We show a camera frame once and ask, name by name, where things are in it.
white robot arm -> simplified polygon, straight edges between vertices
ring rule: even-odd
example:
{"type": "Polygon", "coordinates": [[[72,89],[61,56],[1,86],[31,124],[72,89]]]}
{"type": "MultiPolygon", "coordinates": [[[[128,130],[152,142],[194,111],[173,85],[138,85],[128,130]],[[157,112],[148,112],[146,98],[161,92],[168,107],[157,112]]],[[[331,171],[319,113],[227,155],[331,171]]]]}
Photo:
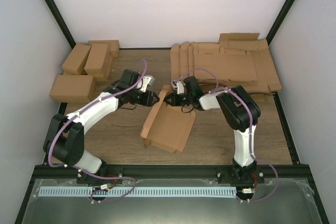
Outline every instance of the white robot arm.
{"type": "Polygon", "coordinates": [[[171,106],[192,105],[194,109],[205,111],[221,109],[229,126],[234,130],[235,155],[233,158],[234,173],[238,180],[250,179],[250,173],[256,167],[254,156],[254,132],[260,109],[242,86],[231,89],[248,106],[253,126],[249,131],[249,115],[240,102],[228,91],[218,89],[218,92],[204,93],[195,77],[185,78],[184,83],[173,82],[176,93],[171,93],[165,102],[171,106]]]}
{"type": "Polygon", "coordinates": [[[103,161],[87,152],[84,148],[84,135],[88,130],[109,113],[116,111],[126,103],[152,106],[159,101],[159,97],[148,91],[147,87],[154,82],[152,76],[144,76],[134,89],[133,86],[140,74],[125,70],[121,79],[114,82],[100,93],[100,95],[83,108],[67,115],[56,114],[50,123],[43,149],[49,153],[50,146],[60,128],[72,118],[72,122],[64,130],[68,136],[61,135],[52,151],[52,156],[65,163],[67,166],[75,166],[87,170],[90,173],[97,173],[103,161]]]}

wooden floor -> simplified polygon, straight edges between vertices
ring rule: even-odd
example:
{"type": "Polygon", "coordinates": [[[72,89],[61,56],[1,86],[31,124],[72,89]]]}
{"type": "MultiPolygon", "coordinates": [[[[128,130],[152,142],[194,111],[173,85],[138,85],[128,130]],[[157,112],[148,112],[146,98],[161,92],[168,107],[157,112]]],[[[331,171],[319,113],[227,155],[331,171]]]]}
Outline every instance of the wooden floor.
{"type": "MultiPolygon", "coordinates": [[[[98,95],[112,81],[118,80],[124,69],[137,70],[138,61],[146,59],[147,73],[155,77],[151,90],[157,94],[170,83],[169,50],[120,50],[113,59],[109,81],[98,83],[98,95]]],[[[272,97],[257,102],[261,117],[255,134],[255,154],[273,164],[291,164],[289,151],[272,97]]],[[[84,104],[68,104],[66,113],[84,104]]],[[[234,135],[221,110],[196,111],[196,120],[182,154],[159,148],[144,148],[140,130],[150,108],[117,110],[95,124],[85,136],[86,150],[113,164],[231,164],[235,152],[234,135]]]]}

purple cable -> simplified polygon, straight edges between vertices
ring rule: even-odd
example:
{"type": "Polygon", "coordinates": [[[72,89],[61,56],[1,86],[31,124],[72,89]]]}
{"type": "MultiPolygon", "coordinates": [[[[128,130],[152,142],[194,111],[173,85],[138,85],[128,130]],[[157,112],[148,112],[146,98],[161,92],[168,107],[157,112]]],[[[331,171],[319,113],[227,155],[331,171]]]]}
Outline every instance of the purple cable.
{"type": "MultiPolygon", "coordinates": [[[[141,63],[141,62],[144,63],[144,69],[143,69],[143,72],[142,72],[140,78],[136,81],[136,83],[135,83],[134,85],[132,85],[132,86],[130,86],[129,88],[127,88],[127,89],[125,89],[125,90],[122,90],[122,91],[120,91],[120,92],[118,92],[118,93],[108,95],[108,96],[102,98],[101,100],[104,101],[104,100],[106,100],[106,99],[108,99],[108,98],[115,97],[116,95],[124,94],[124,93],[130,91],[131,89],[136,88],[137,85],[138,85],[138,84],[140,83],[140,81],[142,80],[142,78],[146,75],[146,71],[147,71],[147,61],[146,61],[145,59],[142,59],[142,60],[139,61],[139,63],[141,63]]],[[[95,106],[95,105],[96,105],[97,103],[99,103],[99,102],[100,102],[100,101],[97,100],[97,101],[93,102],[92,104],[89,104],[88,106],[86,106],[84,109],[82,109],[82,110],[80,111],[80,115],[82,115],[85,111],[87,111],[89,108],[95,106]]],[[[63,131],[66,129],[66,127],[67,127],[67,126],[68,126],[74,119],[76,119],[77,117],[78,117],[78,116],[75,115],[75,116],[73,116],[72,118],[70,118],[70,119],[69,119],[69,120],[68,120],[68,121],[61,127],[61,129],[57,132],[56,136],[54,137],[54,139],[53,139],[53,141],[52,141],[52,143],[51,143],[51,145],[50,145],[50,149],[49,149],[49,153],[48,153],[48,163],[49,163],[49,165],[50,165],[51,167],[59,167],[59,166],[64,165],[64,163],[61,163],[61,164],[53,164],[53,162],[52,162],[52,160],[51,160],[51,158],[52,158],[52,156],[53,156],[53,155],[52,155],[52,154],[53,154],[52,152],[53,152],[54,147],[55,147],[55,145],[56,145],[56,142],[57,142],[58,138],[61,136],[62,132],[63,132],[63,131]]],[[[134,178],[131,178],[131,177],[116,177],[116,178],[113,178],[113,177],[101,177],[101,176],[97,176],[97,175],[95,175],[95,174],[92,174],[92,173],[90,173],[90,172],[88,172],[88,171],[86,171],[86,170],[82,170],[82,171],[83,171],[84,173],[88,174],[89,176],[94,177],[94,178],[106,179],[106,180],[130,179],[130,180],[133,180],[134,182],[136,182],[136,180],[135,180],[134,178]]],[[[120,197],[118,197],[118,198],[115,198],[115,199],[113,199],[113,200],[109,200],[109,201],[114,201],[114,200],[121,199],[121,198],[125,197],[126,195],[130,194],[130,193],[134,190],[134,188],[135,188],[135,183],[134,183],[133,188],[132,188],[131,190],[129,190],[126,194],[124,194],[124,195],[122,195],[122,196],[120,196],[120,197]]]]}
{"type": "Polygon", "coordinates": [[[271,167],[271,169],[273,170],[274,174],[275,174],[275,177],[276,177],[276,184],[275,184],[275,187],[273,189],[273,191],[266,195],[265,197],[263,198],[260,198],[260,199],[254,199],[254,200],[250,200],[250,202],[259,202],[259,201],[262,201],[264,199],[267,199],[269,198],[270,196],[272,196],[274,194],[274,192],[277,190],[278,188],[278,185],[279,185],[279,176],[278,176],[278,173],[277,173],[277,170],[274,168],[274,166],[268,162],[268,161],[265,161],[265,160],[262,160],[262,159],[257,159],[253,154],[252,154],[252,125],[253,125],[253,118],[252,118],[252,114],[251,114],[251,111],[250,109],[248,108],[248,106],[246,105],[246,103],[235,93],[233,92],[232,90],[228,89],[228,88],[224,88],[224,87],[220,87],[218,89],[216,89],[216,91],[220,91],[220,90],[224,90],[224,91],[227,91],[228,93],[230,93],[231,95],[233,95],[243,106],[244,108],[246,109],[247,111],[247,114],[248,114],[248,117],[250,119],[250,124],[249,124],[249,136],[248,136],[248,142],[249,142],[249,151],[250,151],[250,156],[253,160],[255,160],[256,162],[261,162],[261,163],[264,163],[264,164],[267,164],[269,167],[271,167]]]}
{"type": "Polygon", "coordinates": [[[188,75],[189,73],[191,73],[193,71],[197,71],[197,70],[202,70],[202,71],[205,71],[205,72],[211,74],[211,76],[216,80],[216,87],[212,91],[210,91],[210,93],[213,93],[213,92],[217,91],[217,89],[218,89],[218,79],[217,79],[217,77],[212,72],[210,72],[209,70],[207,70],[205,68],[194,68],[194,69],[190,70],[189,72],[183,74],[180,78],[177,79],[177,81],[181,81],[183,77],[186,77],[186,75],[188,75]]]}

